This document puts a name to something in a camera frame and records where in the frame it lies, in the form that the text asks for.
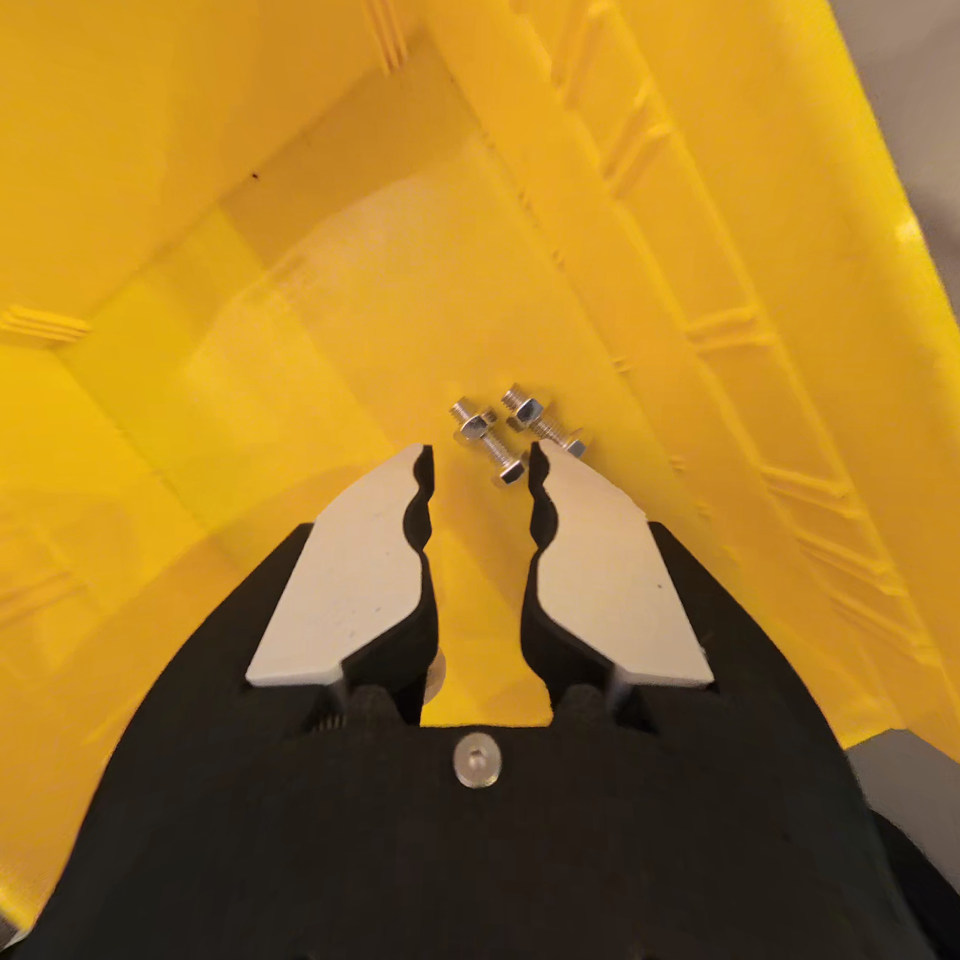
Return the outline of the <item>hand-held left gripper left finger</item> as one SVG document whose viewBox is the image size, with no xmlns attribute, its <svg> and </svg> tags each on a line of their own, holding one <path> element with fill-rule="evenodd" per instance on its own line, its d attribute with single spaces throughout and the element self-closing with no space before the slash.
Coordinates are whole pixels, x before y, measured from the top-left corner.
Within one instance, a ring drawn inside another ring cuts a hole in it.
<svg viewBox="0 0 960 960">
<path fill-rule="evenodd" d="M 403 448 L 316 516 L 246 668 L 253 688 L 316 687 L 345 705 L 386 690 L 401 715 L 421 715 L 439 653 L 426 546 L 433 448 Z"/>
</svg>

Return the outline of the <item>silver hex bolt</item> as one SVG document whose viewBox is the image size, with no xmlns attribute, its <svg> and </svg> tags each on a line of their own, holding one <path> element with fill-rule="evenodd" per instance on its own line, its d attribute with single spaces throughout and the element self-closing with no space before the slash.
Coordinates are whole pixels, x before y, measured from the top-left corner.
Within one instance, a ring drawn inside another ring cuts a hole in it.
<svg viewBox="0 0 960 960">
<path fill-rule="evenodd" d="M 567 426 L 550 406 L 540 402 L 534 395 L 514 383 L 500 400 L 507 412 L 506 424 L 516 434 L 528 434 L 539 441 L 555 441 Z"/>
<path fill-rule="evenodd" d="M 480 406 L 467 397 L 460 397 L 450 407 L 449 413 L 457 424 L 458 440 L 477 450 L 482 450 L 495 467 L 506 457 L 522 457 L 501 437 L 498 430 L 498 414 L 491 406 Z"/>
</svg>

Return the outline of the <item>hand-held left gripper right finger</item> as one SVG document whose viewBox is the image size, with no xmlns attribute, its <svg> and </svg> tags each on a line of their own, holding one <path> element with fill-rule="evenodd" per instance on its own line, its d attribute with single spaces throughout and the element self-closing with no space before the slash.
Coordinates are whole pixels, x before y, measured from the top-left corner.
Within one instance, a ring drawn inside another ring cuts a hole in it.
<svg viewBox="0 0 960 960">
<path fill-rule="evenodd" d="M 552 441 L 530 452 L 534 542 L 521 652 L 557 710 L 597 690 L 619 714 L 636 690 L 706 690 L 712 670 L 647 514 Z"/>
</svg>

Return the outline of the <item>yellow plastic bin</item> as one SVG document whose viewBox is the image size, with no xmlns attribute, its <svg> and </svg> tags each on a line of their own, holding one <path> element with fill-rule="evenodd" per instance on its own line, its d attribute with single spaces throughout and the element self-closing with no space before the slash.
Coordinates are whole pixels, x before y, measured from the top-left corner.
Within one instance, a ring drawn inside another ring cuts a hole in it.
<svg viewBox="0 0 960 960">
<path fill-rule="evenodd" d="M 2 917 L 162 670 L 433 452 L 427 731 L 541 734 L 514 382 L 797 673 L 958 761 L 958 328 L 831 2 L 2 2 Z"/>
</svg>

